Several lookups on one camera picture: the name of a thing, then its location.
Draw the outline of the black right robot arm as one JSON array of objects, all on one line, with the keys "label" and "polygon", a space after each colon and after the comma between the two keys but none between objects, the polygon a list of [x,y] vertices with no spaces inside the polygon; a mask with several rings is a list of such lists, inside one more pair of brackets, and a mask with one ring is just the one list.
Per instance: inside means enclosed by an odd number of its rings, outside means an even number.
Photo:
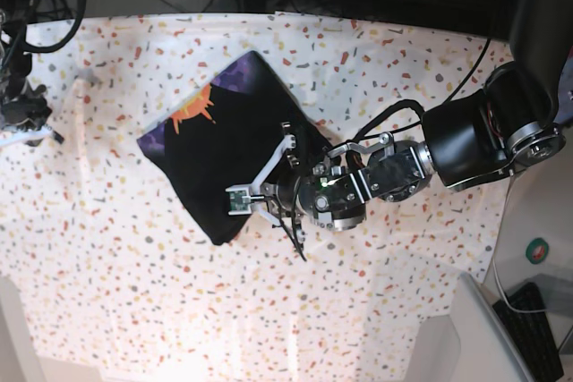
[{"label": "black right robot arm", "polygon": [[61,40],[47,47],[26,40],[28,26],[39,16],[40,3],[41,0],[1,0],[1,34],[9,38],[1,42],[1,131],[10,134],[1,139],[3,147],[20,142],[37,147],[46,138],[64,142],[64,137],[47,124],[52,114],[45,98],[47,88],[30,85],[32,56],[52,54],[71,41],[80,28],[87,0],[76,0],[71,28]]}]

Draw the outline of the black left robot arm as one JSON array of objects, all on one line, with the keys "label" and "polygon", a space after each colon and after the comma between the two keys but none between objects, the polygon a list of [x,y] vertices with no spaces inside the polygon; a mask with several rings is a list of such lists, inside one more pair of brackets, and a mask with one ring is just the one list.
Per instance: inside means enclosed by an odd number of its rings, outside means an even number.
[{"label": "black left robot arm", "polygon": [[345,231],[366,218],[370,200],[400,202],[433,176],[453,191],[492,183],[557,154],[565,139],[556,124],[559,84],[572,48],[572,0],[517,0],[509,33],[512,60],[464,98],[424,110],[413,100],[395,104],[419,118],[423,140],[392,132],[368,141],[368,130],[312,155],[289,123],[268,163],[248,184],[227,189],[233,216],[263,215],[288,232],[301,219]]}]

